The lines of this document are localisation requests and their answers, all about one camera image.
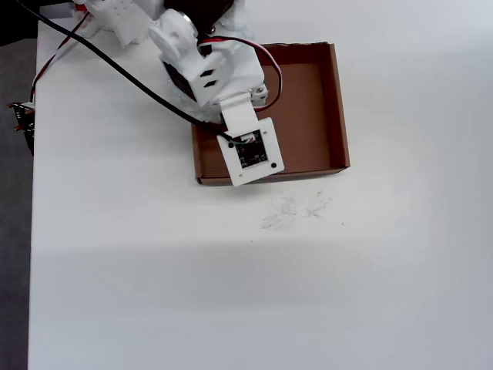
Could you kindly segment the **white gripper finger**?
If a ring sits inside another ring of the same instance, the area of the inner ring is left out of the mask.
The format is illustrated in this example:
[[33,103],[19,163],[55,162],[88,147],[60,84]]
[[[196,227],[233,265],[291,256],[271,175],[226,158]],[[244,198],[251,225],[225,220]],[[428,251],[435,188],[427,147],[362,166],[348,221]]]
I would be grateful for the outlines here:
[[257,86],[250,90],[250,101],[253,106],[265,106],[269,96],[269,90],[265,85]]

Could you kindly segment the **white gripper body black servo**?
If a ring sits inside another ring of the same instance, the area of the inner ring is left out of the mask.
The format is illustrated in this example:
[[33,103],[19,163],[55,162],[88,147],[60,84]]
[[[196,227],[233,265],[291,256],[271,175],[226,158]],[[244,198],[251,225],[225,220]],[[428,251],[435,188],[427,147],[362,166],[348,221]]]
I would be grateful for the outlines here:
[[264,72],[255,48],[238,41],[231,41],[233,74],[229,80],[229,95],[254,91],[264,84]]

